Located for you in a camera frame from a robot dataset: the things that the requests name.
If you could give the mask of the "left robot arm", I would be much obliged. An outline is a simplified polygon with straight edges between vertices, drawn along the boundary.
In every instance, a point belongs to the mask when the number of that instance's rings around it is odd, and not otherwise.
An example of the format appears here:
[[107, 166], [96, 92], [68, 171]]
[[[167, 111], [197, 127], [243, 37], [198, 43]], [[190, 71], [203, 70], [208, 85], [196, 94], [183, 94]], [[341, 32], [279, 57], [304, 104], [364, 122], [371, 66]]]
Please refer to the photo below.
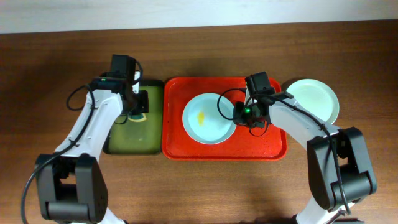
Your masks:
[[40, 212], [57, 223], [124, 223], [108, 207], [108, 190], [99, 159], [116, 119], [139, 102], [142, 72], [106, 72], [83, 85], [85, 104], [65, 140], [53, 154], [41, 154], [33, 179]]

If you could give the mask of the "white plate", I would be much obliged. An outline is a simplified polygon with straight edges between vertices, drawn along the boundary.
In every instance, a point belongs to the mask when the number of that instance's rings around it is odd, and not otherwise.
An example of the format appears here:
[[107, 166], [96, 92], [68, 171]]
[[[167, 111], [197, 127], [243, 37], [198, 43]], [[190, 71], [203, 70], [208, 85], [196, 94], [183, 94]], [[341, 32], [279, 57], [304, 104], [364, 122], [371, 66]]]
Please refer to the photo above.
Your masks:
[[328, 118], [327, 122], [333, 124], [340, 113], [340, 104], [338, 100], [332, 100], [328, 105]]

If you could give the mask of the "green yellow sponge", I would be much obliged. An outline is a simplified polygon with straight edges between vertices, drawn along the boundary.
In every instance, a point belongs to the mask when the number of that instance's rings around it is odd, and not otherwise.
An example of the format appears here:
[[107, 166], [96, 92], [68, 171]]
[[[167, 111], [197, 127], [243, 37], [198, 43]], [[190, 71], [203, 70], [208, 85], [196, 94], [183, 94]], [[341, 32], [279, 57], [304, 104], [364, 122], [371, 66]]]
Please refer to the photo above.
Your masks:
[[141, 113], [141, 114], [129, 115], [128, 120], [135, 123], [140, 123], [146, 121], [147, 118], [144, 113]]

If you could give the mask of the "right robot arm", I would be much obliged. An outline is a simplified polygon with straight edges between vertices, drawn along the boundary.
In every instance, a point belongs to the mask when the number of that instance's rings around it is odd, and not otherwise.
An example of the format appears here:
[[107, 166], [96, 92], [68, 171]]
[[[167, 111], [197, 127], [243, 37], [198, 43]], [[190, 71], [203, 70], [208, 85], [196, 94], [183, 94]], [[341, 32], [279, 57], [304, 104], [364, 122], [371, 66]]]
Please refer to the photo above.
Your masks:
[[323, 121], [286, 91], [249, 95], [246, 101], [236, 103], [233, 121], [249, 129], [271, 124], [306, 150], [312, 196], [287, 223], [333, 223], [377, 190], [362, 132]]

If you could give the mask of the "light green plate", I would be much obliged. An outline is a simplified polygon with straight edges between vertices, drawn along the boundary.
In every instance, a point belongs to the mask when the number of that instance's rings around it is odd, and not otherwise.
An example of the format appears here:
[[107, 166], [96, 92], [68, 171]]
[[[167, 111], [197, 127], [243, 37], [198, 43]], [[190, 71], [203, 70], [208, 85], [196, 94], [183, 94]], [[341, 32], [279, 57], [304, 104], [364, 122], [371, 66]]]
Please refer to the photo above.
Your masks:
[[327, 122], [328, 105], [338, 100], [335, 92], [326, 84], [314, 79], [301, 79], [293, 82], [287, 92], [309, 112]]

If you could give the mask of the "light blue plate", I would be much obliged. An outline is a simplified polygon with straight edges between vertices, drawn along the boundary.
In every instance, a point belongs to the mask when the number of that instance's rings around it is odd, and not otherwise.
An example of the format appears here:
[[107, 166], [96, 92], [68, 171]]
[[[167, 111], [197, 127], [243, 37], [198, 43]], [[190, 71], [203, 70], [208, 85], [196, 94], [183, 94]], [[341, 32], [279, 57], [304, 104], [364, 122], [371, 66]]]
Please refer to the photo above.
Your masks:
[[184, 107], [182, 124], [185, 132], [201, 144], [220, 144], [235, 132], [231, 121], [234, 106], [229, 99], [216, 93], [193, 97]]

